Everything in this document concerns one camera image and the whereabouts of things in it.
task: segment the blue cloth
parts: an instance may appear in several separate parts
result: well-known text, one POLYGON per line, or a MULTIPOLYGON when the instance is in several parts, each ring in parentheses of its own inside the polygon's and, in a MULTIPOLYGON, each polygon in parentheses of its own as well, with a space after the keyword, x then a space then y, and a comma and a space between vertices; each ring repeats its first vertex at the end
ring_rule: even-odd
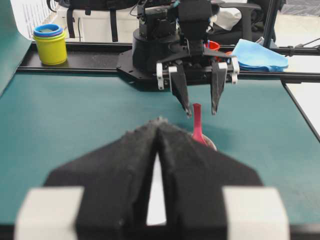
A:
POLYGON ((240 39, 235 46, 240 68, 255 72, 283 72, 288 67, 288 59, 258 43, 240 39))

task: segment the teal table mat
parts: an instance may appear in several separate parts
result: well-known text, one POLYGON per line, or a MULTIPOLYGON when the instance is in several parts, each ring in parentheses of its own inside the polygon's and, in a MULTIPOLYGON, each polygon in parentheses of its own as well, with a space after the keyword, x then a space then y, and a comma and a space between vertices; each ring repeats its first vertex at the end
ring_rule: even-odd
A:
MULTIPOLYGON (((227 84, 216 116, 208 85, 188 90, 202 104, 204 134, 278 188, 290 223, 320 223, 320 144, 281 82, 227 84)), ((0 224, 14 223, 28 189, 50 170, 158 116, 192 131, 170 92, 142 91, 116 75, 17 73, 0 99, 0 224)))
POLYGON ((31 44, 17 29, 10 0, 1 0, 0 33, 1 97, 31 44))

